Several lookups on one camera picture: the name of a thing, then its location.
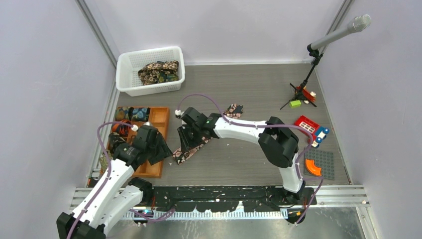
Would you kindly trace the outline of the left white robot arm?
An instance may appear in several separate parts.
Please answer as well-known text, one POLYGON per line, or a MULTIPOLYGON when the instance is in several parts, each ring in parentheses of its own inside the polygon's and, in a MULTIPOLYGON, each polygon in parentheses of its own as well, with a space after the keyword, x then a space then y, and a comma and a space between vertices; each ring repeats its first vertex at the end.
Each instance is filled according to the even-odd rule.
POLYGON ((152 202, 152 184, 135 171, 144 163, 154 165, 172 155, 163 135, 151 123, 130 124, 136 136, 127 143, 110 133, 107 169, 88 196, 70 213, 61 213, 56 224, 61 239, 104 239, 111 228, 136 205, 152 202))

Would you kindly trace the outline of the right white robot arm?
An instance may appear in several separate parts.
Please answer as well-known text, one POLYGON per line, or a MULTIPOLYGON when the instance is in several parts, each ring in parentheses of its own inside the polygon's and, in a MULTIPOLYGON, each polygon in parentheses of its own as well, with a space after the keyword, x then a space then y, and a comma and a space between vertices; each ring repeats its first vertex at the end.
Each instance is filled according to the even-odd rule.
POLYGON ((299 139, 279 118, 247 121, 227 118, 222 114, 210 114, 207 117, 192 107, 185 111, 176 110, 175 115, 182 121, 177 129, 181 154, 201 147, 205 140, 211 138, 251 142, 259 145, 267 160, 279 168, 285 200, 294 205, 304 198, 304 181, 295 166, 299 139))

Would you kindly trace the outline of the black pink floral tie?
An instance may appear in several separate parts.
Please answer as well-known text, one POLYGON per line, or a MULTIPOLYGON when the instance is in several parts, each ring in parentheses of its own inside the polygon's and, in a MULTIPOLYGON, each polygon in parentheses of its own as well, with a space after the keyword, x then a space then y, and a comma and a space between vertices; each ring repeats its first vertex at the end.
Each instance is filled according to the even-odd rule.
MULTIPOLYGON (((232 119, 239 119, 243 115, 243 105, 239 104, 231 104, 223 114, 232 119)), ((190 148, 188 151, 183 152, 182 148, 178 148, 173 152, 173 159, 178 164, 181 165, 182 163, 186 162, 189 158, 191 158, 195 153, 197 153, 202 147, 204 147, 210 139, 202 138, 200 143, 190 148)))

